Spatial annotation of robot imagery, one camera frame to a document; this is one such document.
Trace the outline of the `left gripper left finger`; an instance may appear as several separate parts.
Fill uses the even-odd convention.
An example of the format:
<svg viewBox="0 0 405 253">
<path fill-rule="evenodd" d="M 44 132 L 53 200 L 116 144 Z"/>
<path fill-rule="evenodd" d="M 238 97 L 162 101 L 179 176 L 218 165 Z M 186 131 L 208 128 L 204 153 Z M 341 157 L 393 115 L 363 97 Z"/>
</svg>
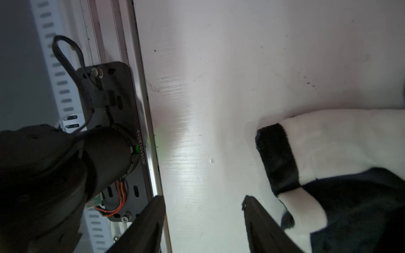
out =
<svg viewBox="0 0 405 253">
<path fill-rule="evenodd" d="M 155 196 L 107 253 L 159 253 L 165 221 L 163 196 Z"/>
</svg>

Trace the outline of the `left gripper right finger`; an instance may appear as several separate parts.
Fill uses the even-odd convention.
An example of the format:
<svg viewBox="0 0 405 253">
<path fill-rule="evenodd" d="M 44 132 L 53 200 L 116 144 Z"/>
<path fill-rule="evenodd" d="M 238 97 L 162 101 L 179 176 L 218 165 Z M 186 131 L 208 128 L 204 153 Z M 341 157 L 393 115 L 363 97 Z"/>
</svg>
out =
<svg viewBox="0 0 405 253">
<path fill-rule="evenodd" d="M 286 235 L 271 215 L 253 196 L 242 203 L 250 252 L 301 253 L 302 250 Z"/>
</svg>

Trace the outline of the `black white checkered pillowcase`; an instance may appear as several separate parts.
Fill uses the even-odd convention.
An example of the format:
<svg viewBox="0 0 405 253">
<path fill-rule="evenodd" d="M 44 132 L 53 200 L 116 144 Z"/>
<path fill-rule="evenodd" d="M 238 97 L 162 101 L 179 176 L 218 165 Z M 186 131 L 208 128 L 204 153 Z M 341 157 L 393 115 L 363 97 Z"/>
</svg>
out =
<svg viewBox="0 0 405 253">
<path fill-rule="evenodd" d="M 404 110 L 321 110 L 258 129 L 285 207 L 281 229 L 309 253 L 405 250 Z"/>
</svg>

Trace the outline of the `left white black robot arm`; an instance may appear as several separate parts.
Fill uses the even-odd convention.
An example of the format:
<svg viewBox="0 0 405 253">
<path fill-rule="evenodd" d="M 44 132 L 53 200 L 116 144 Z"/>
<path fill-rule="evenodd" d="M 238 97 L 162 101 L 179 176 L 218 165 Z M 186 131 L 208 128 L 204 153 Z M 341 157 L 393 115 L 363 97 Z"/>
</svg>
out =
<svg viewBox="0 0 405 253">
<path fill-rule="evenodd" d="M 1 253 L 72 253 L 85 204 L 111 184 L 125 205 L 123 178 L 141 160 L 118 126 L 68 134 L 47 124 L 1 132 Z M 243 202 L 251 253 L 303 253 L 263 206 Z M 166 206 L 154 197 L 107 253 L 160 253 Z"/>
</svg>

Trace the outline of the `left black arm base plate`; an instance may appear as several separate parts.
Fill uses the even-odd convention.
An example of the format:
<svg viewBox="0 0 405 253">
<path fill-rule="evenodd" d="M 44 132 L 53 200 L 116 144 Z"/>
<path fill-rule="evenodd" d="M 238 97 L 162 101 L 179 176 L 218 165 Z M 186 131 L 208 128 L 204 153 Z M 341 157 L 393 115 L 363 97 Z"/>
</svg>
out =
<svg viewBox="0 0 405 253">
<path fill-rule="evenodd" d="M 133 222 L 152 199 L 145 144 L 131 68 L 110 62 L 77 70 L 89 91 L 93 116 L 84 132 L 96 210 L 113 222 Z"/>
</svg>

